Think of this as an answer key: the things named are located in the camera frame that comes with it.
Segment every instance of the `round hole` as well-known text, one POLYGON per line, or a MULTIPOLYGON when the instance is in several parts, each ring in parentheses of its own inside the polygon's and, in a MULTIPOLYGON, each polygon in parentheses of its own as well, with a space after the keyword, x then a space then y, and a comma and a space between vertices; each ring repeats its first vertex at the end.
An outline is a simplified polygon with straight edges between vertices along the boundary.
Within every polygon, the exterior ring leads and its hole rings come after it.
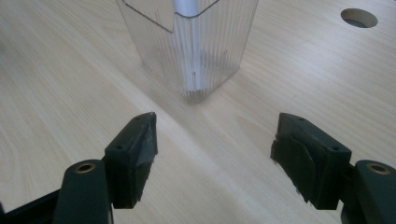
POLYGON ((84 163, 81 164, 76 168, 76 173, 78 174, 85 174, 88 173, 89 171, 93 170, 95 168, 95 164, 93 163, 84 163))
POLYGON ((378 24, 375 15, 358 8, 348 8, 341 12, 341 18, 350 25, 359 28, 372 28, 378 24))
POLYGON ((390 175, 390 169, 380 164, 369 163, 367 164, 367 168, 380 175, 390 175))

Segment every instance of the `wood grain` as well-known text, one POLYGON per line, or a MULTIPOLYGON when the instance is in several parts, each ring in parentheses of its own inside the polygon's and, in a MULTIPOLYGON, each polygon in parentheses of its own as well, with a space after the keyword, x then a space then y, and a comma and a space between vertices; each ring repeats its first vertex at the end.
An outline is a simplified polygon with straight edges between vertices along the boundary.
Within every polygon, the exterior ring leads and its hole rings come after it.
POLYGON ((270 160, 279 112, 396 167, 396 2, 261 0, 240 71, 188 105, 142 68, 115 1, 0 1, 0 201, 7 211, 98 159, 155 111, 160 154, 116 223, 339 223, 270 160), (378 25, 345 23, 346 8, 378 25))

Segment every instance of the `clear plastic container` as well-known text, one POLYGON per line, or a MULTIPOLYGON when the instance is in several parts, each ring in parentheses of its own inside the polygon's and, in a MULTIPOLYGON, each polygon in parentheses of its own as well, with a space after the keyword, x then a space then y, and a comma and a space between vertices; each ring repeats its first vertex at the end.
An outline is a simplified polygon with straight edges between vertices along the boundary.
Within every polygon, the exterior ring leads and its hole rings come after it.
POLYGON ((258 0, 117 0, 146 69, 190 103, 239 69, 258 0))

